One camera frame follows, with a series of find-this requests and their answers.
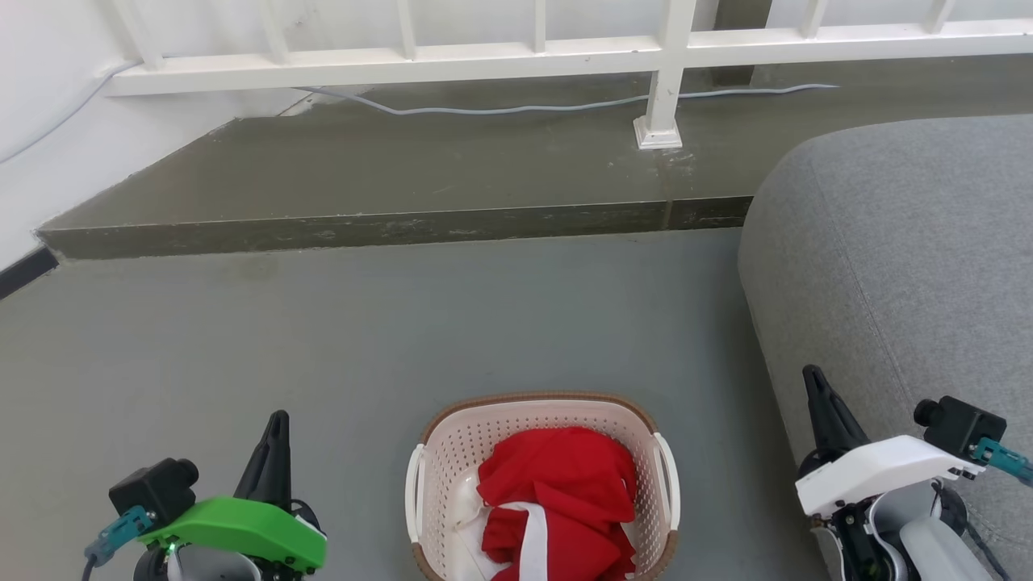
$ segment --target white cable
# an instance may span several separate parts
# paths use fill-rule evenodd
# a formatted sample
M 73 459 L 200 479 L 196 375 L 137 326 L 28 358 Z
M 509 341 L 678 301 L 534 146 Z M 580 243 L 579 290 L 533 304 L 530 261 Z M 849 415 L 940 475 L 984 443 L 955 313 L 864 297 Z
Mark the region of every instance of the white cable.
M 41 125 L 35 132 L 31 133 L 25 139 L 21 144 L 15 145 L 3 154 L 0 154 L 0 163 L 6 163 L 10 161 L 15 155 L 22 153 L 23 151 L 29 149 L 30 147 L 38 144 L 43 137 L 50 135 L 55 129 L 64 125 L 66 121 L 71 119 L 73 115 L 80 112 L 81 109 L 86 106 L 86 103 L 90 102 L 90 99 L 97 94 L 98 91 L 104 86 L 105 83 L 112 80 L 112 77 L 127 70 L 139 64 L 139 61 L 127 62 L 107 69 L 97 79 L 94 79 L 93 83 L 85 87 L 79 96 L 68 102 L 67 105 L 61 111 L 61 113 L 55 117 L 56 121 Z
M 384 113 L 389 113 L 392 115 L 420 115 L 426 113 L 446 113 L 450 115 L 507 115 L 510 113 L 524 113 L 526 111 L 558 111 L 558 112 L 569 112 L 569 111 L 587 111 L 590 109 L 601 109 L 604 106 L 617 106 L 621 104 L 633 103 L 635 101 L 644 101 L 649 98 L 649 95 L 638 95 L 636 97 L 628 97 L 626 99 L 617 99 L 616 101 L 602 101 L 597 103 L 587 103 L 587 104 L 571 104 L 571 105 L 551 105 L 551 104 L 526 104 L 522 106 L 513 106 L 509 109 L 450 109 L 446 106 L 425 106 L 420 109 L 392 109 L 386 105 L 382 105 L 378 102 L 371 101 L 370 99 L 359 97 L 358 95 L 348 95 L 346 93 L 338 93 L 335 91 L 330 91 L 323 89 L 322 87 L 294 87 L 299 91 L 309 91 L 310 93 L 319 93 L 320 95 L 330 95 L 332 97 L 339 97 L 342 99 L 348 99 L 355 102 L 361 102 L 365 105 L 372 106 L 377 111 L 382 111 Z M 720 97 L 723 95 L 784 95 L 786 93 L 794 93 L 796 91 L 804 91 L 807 89 L 838 89 L 839 85 L 796 85 L 795 87 L 789 87 L 787 89 L 723 89 L 720 91 L 705 91 L 701 93 L 682 93 L 678 95 L 680 99 L 696 99 L 702 97 Z

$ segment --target white wall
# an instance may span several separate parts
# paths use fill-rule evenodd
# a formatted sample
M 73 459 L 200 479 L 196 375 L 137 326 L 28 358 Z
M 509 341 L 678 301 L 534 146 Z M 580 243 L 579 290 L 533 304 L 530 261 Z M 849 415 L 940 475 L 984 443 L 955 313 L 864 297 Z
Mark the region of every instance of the white wall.
M 768 28 L 800 26 L 809 0 L 773 0 Z M 824 26 L 921 22 L 932 0 L 829 0 Z M 958 0 L 952 21 L 1033 18 L 1030 0 Z
M 653 34 L 663 0 L 550 0 L 550 38 Z M 138 0 L 170 55 L 262 52 L 255 0 Z M 533 0 L 413 0 L 417 42 L 529 40 Z M 292 50 L 400 45 L 390 0 L 282 0 Z M 717 0 L 700 0 L 697 30 Z M 99 72 L 135 58 L 111 0 L 0 2 L 0 151 L 53 119 Z M 0 164 L 0 269 L 32 251 L 32 231 L 233 117 L 275 114 L 290 89 L 111 98 Z

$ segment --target railing post base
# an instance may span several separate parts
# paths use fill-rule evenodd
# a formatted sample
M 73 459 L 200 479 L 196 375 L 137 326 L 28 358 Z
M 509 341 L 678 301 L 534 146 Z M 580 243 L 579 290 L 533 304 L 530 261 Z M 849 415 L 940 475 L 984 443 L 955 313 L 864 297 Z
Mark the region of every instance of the railing post base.
M 682 135 L 678 132 L 678 125 L 665 131 L 650 131 L 648 119 L 643 116 L 634 121 L 635 137 L 638 140 L 638 149 L 671 149 L 682 147 Z

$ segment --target perforated basket wall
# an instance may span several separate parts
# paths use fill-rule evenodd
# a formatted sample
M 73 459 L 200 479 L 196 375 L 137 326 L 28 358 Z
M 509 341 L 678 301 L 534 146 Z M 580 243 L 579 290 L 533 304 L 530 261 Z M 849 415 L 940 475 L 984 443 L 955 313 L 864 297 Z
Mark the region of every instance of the perforated basket wall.
M 532 428 L 584 426 L 608 434 L 631 452 L 638 477 L 634 533 L 635 579 L 656 579 L 674 556 L 667 475 L 653 420 L 619 397 L 585 393 L 521 394 L 459 403 L 445 409 L 424 433 L 426 468 L 421 481 L 422 530 L 413 545 L 416 560 L 432 581 L 448 579 L 446 507 L 464 470 L 492 455 L 495 445 Z

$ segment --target laundry basket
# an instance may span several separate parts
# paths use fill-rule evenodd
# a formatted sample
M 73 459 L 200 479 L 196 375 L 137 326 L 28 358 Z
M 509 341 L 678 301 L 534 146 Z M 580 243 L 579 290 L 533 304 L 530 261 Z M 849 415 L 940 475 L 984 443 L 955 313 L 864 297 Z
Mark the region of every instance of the laundry basket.
M 656 424 L 613 395 L 547 392 L 488 397 L 446 408 L 424 431 L 405 479 L 405 518 L 412 552 L 431 581 L 483 577 L 455 525 L 479 509 L 477 467 L 495 445 L 533 428 L 583 426 L 631 452 L 638 477 L 635 521 L 625 527 L 635 548 L 635 579 L 652 580 L 675 554 L 681 513 L 678 469 Z

